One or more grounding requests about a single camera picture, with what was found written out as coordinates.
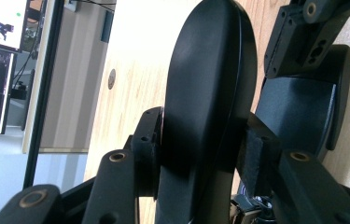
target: wooden surface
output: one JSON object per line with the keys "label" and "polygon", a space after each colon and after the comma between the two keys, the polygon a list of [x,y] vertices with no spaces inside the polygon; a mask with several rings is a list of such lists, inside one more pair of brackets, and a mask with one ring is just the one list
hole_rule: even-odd
{"label": "wooden surface", "polygon": [[[107,151],[122,148],[143,111],[163,105],[170,57],[182,24],[198,0],[118,1],[107,50],[105,71],[92,130],[85,179],[96,175]],[[259,92],[265,52],[277,10],[287,0],[239,0],[252,21],[259,55]],[[350,22],[340,40],[350,42]],[[116,70],[114,88],[108,77]],[[341,183],[350,186],[350,102],[341,140],[325,164]],[[142,223],[153,223],[154,205],[142,200]]]}

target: light wood tabletop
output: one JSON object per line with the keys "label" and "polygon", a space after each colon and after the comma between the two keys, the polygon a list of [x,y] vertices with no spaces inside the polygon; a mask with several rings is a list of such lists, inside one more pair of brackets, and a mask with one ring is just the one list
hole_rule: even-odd
{"label": "light wood tabletop", "polygon": [[[179,31],[199,0],[117,2],[87,160],[85,179],[96,175],[106,152],[123,148],[142,113],[164,104],[166,78]],[[288,0],[239,0],[254,28],[259,56],[255,110],[263,78],[263,55],[278,8]],[[350,46],[350,21],[338,38]],[[114,85],[110,90],[109,82]],[[350,187],[350,93],[340,140],[324,164]],[[153,223],[152,201],[141,201],[141,223]]]}

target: black pole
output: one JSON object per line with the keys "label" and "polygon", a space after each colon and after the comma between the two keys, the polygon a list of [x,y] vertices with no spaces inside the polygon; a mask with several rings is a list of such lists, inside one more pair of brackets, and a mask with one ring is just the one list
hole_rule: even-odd
{"label": "black pole", "polygon": [[54,3],[54,9],[52,13],[52,25],[49,28],[49,40],[47,45],[46,60],[44,61],[43,66],[40,92],[38,94],[37,108],[35,111],[35,124],[33,127],[32,139],[29,148],[29,156],[26,165],[25,178],[23,181],[24,189],[31,187],[35,180],[35,168],[37,166],[38,152],[40,149],[44,120],[47,112],[49,89],[52,80],[53,66],[55,64],[59,33],[61,31],[62,15],[63,1],[56,0]]}

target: gray wall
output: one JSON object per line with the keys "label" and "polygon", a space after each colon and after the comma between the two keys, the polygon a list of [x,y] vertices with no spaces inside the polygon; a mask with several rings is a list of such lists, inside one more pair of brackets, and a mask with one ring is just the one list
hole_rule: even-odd
{"label": "gray wall", "polygon": [[78,3],[65,10],[49,94],[42,148],[88,148],[107,44],[105,10]]}

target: black curved object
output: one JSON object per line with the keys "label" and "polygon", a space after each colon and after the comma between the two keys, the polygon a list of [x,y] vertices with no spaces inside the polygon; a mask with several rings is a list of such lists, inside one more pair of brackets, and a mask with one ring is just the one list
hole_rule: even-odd
{"label": "black curved object", "polygon": [[231,0],[202,1],[187,18],[169,67],[156,223],[229,220],[256,74],[245,11]]}

